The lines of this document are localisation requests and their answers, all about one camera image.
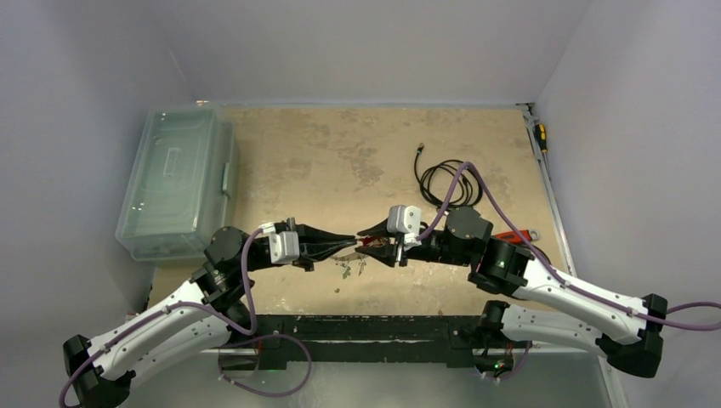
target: white wall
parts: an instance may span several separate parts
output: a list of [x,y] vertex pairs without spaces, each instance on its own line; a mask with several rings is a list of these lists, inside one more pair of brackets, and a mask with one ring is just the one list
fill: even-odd
[[198,99],[536,100],[590,0],[152,0]]
[[[671,305],[721,300],[719,21],[714,0],[597,0],[544,88],[536,111],[584,278]],[[663,334],[658,377],[625,381],[631,405],[720,406],[721,332]]]
[[113,233],[147,110],[192,99],[141,2],[0,9],[0,394],[57,406],[62,343],[144,301]]

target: plastic storage box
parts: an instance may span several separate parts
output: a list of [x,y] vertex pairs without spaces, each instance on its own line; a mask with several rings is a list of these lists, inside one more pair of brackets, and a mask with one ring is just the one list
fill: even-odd
[[202,258],[231,224],[237,153],[218,108],[149,114],[122,204],[116,238],[139,261]]

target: red pliers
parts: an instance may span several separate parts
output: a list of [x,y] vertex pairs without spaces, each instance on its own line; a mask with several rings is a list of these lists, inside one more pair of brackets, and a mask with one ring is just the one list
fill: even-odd
[[[539,233],[535,229],[523,229],[520,231],[520,233],[524,236],[524,238],[531,242],[541,239],[541,233]],[[516,235],[516,233],[513,231],[495,234],[494,237],[501,241],[506,241],[509,244],[520,245],[523,243],[523,241],[520,239],[520,236]]]

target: coiled black cable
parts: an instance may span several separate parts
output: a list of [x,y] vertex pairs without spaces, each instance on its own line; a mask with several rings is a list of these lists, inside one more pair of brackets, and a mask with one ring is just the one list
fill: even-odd
[[[421,191],[421,197],[437,208],[443,204],[443,198],[437,197],[430,191],[430,183],[435,176],[435,172],[442,170],[451,176],[454,176],[458,170],[458,166],[460,166],[463,161],[457,159],[446,160],[435,166],[427,168],[423,172],[423,175],[418,176],[418,158],[420,158],[421,153],[423,153],[424,147],[423,143],[421,143],[416,150],[416,160],[413,161],[413,173],[416,176],[418,188]],[[458,180],[458,187],[460,187],[461,196],[459,196],[456,200],[451,201],[448,208],[473,207],[480,202],[480,199],[483,196],[483,190],[480,188],[480,183],[475,177],[472,178],[475,183],[471,183],[470,180],[471,179],[467,178],[465,174],[461,175],[461,178]]]

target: purple cable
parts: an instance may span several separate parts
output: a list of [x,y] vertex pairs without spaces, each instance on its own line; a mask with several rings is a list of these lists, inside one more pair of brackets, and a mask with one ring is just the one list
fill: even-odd
[[[498,206],[498,203],[496,202],[496,199],[493,198],[493,195],[488,190],[488,186],[485,184],[485,181],[483,181],[483,178],[480,176],[480,173],[478,169],[471,163],[470,161],[464,162],[461,166],[458,167],[458,170],[456,171],[456,175],[453,177],[453,181],[451,181],[451,186],[448,189],[448,193],[446,194],[445,200],[443,200],[443,205],[440,206],[438,210],[438,214],[436,214],[435,219],[433,222],[429,225],[429,227],[420,234],[416,239],[419,241],[422,241],[427,236],[430,235],[430,233],[433,231],[436,225],[440,222],[441,217],[443,217],[444,212],[448,208],[448,204],[451,202],[451,197],[453,196],[453,191],[456,189],[456,184],[458,184],[458,180],[461,178],[461,174],[463,173],[463,170],[468,169],[477,179],[480,184],[480,188],[483,189],[485,192],[485,195],[488,197],[488,200],[493,205],[493,208],[496,209],[496,213],[503,219],[503,222],[506,223],[506,225],[517,235],[520,237],[520,239],[523,241],[523,243],[528,247],[528,249],[536,256],[538,261],[543,265],[543,267],[548,271],[551,276],[557,280],[559,283],[563,284],[564,286],[568,287],[572,291],[576,293],[580,293],[583,296],[590,298],[592,300],[595,300],[596,302],[605,304],[606,306],[610,306],[614,309],[621,310],[623,313],[626,313],[628,315],[633,315],[634,311],[633,308],[626,307],[622,304],[613,302],[611,300],[608,300],[606,298],[603,298],[601,296],[596,295],[595,293],[591,293],[589,291],[583,290],[580,287],[573,286],[573,285],[566,285],[565,280],[559,275],[558,272],[554,269],[554,267],[551,266],[551,263],[549,263],[542,254],[523,236],[523,234],[520,233],[518,228],[514,225],[514,223],[511,222],[510,219],[506,216],[506,214],[503,212],[503,210]],[[674,308],[670,308],[668,310],[668,314],[683,310],[683,309],[690,309],[690,308],[697,308],[697,307],[711,307],[716,309],[721,309],[721,303],[717,302],[693,302],[693,303],[685,303],[680,304],[679,306],[676,306]],[[654,316],[650,316],[644,313],[635,313],[638,317],[641,319],[651,321],[654,323],[658,323],[664,326],[671,326],[676,327],[678,329],[684,329],[684,330],[691,330],[695,332],[709,332],[714,330],[721,329],[721,321],[718,323],[712,324],[712,325],[692,325],[688,323],[681,323],[677,321],[670,321],[670,320],[664,320],[659,319]]]
[[298,384],[295,388],[289,389],[287,391],[283,391],[282,393],[269,393],[266,391],[261,391],[259,389],[250,388],[247,385],[241,384],[241,383],[237,382],[236,380],[226,376],[225,372],[223,371],[223,367],[220,365],[220,359],[219,359],[218,360],[218,370],[220,370],[220,376],[226,382],[233,384],[238,388],[242,388],[242,389],[245,389],[246,391],[250,391],[253,394],[260,395],[261,397],[287,397],[290,394],[296,393],[299,389],[301,389],[308,382],[308,379],[310,378],[310,352],[297,338],[286,336],[285,334],[269,334],[266,336],[255,337],[251,340],[247,340],[246,342],[222,346],[221,348],[228,349],[230,347],[240,347],[240,346],[244,346],[246,344],[262,342],[266,338],[285,338],[286,340],[290,340],[290,341],[296,343],[303,350],[303,352],[305,353],[305,357],[308,359],[309,364],[308,364],[308,370],[305,371],[305,377],[303,377],[303,381],[301,381],[300,384]]
[[510,373],[506,374],[506,375],[503,376],[503,377],[500,377],[500,378],[501,378],[501,381],[508,381],[508,380],[510,380],[513,376],[515,376],[516,374],[518,374],[518,371],[520,371],[521,367],[523,367],[523,364],[525,364],[525,359],[528,358],[528,352],[529,352],[529,350],[531,350],[531,346],[532,346],[532,345],[533,345],[532,342],[528,342],[528,343],[525,344],[525,351],[523,352],[523,357],[520,358],[519,364],[518,364],[517,366],[515,366],[515,367],[513,368],[513,370],[511,370]]
[[70,387],[72,384],[77,380],[78,377],[80,377],[80,373],[83,372],[90,364],[93,363],[93,361],[96,361],[101,355],[103,354],[103,350],[98,350],[95,352],[95,354],[88,357],[87,360],[83,361],[83,363],[77,367],[77,370],[70,375],[68,378],[68,381],[65,382],[65,385],[63,386],[63,389],[60,390],[60,399],[58,400],[58,404],[60,405],[60,408],[80,408],[80,404],[78,405],[68,405],[65,403],[65,397],[67,395],[67,392],[70,390]]
[[240,328],[238,331],[246,336],[252,336],[258,329],[258,317],[255,315],[255,303],[253,303],[253,295],[250,293],[250,277],[247,271],[247,257],[250,253],[250,246],[258,235],[263,234],[263,229],[254,230],[250,236],[243,243],[243,249],[241,250],[241,280],[243,282],[243,290],[246,293],[246,299],[248,302],[248,313],[250,314],[250,331],[244,328]]

